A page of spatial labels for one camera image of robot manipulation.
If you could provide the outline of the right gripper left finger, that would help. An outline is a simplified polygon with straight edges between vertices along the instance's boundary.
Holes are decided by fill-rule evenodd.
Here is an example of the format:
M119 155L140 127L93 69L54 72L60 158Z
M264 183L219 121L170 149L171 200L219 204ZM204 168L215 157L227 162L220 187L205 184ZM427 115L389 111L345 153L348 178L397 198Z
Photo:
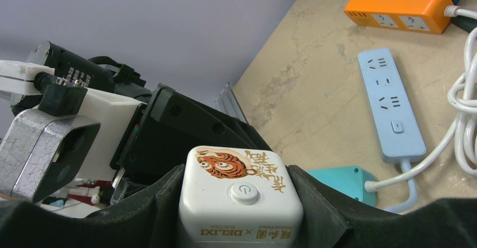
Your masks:
M85 218L2 201L1 247L175 247L184 172L184 165L175 166L154 184Z

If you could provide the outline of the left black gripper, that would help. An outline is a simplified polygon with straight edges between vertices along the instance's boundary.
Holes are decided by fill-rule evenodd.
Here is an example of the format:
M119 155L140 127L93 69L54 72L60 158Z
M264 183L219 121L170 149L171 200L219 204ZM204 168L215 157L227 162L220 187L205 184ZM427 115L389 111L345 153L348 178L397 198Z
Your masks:
M126 177L152 184L177 165L184 164L197 146L271 148L250 124L175 91L158 87L126 120L110 168L125 170Z

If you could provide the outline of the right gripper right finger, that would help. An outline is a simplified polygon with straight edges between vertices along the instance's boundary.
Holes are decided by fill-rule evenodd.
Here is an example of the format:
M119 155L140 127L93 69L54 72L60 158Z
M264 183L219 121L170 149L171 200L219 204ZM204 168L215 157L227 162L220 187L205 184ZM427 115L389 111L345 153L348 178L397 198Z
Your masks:
M439 199L405 215L359 202L296 165L304 208L297 247L476 247L476 199Z

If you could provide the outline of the white cube socket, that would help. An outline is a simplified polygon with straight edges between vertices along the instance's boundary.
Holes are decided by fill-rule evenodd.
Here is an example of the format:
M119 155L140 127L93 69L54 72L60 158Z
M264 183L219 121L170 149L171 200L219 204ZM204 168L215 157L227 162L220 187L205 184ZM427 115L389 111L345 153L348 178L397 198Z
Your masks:
M176 247L294 247L304 209L278 154L198 146L187 156Z

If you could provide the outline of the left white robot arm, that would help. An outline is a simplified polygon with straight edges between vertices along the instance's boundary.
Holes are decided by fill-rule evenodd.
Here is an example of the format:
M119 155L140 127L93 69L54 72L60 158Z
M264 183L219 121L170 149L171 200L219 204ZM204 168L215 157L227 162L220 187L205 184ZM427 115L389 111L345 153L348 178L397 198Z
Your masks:
M127 180L150 185L185 163L197 146L269 150L247 122L165 84L150 91L139 73L107 56L85 59L45 41L27 61L88 89L80 112L99 122L100 130L79 178L110 181L124 170Z

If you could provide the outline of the teal rectangular box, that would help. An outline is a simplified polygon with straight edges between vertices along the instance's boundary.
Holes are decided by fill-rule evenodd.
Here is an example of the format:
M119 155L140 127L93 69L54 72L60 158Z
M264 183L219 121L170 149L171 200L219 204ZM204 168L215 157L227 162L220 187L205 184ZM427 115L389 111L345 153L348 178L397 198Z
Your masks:
M359 166L345 166L307 170L311 176L321 183L369 206L376 206L375 192L367 192L365 182L375 181L370 172Z

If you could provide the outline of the light blue power strip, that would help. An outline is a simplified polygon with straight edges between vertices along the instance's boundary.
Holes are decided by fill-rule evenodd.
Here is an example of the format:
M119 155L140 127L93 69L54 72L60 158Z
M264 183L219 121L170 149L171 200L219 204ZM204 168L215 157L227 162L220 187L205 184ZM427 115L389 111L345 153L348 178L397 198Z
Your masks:
M427 149L390 49L360 52L358 62L383 162L421 161Z

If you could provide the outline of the orange power strip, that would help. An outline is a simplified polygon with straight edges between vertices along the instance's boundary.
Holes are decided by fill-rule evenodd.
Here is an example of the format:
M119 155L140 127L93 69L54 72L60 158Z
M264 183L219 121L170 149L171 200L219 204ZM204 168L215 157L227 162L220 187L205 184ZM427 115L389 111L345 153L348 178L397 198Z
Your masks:
M344 13L359 26L441 34L451 0L349 0Z

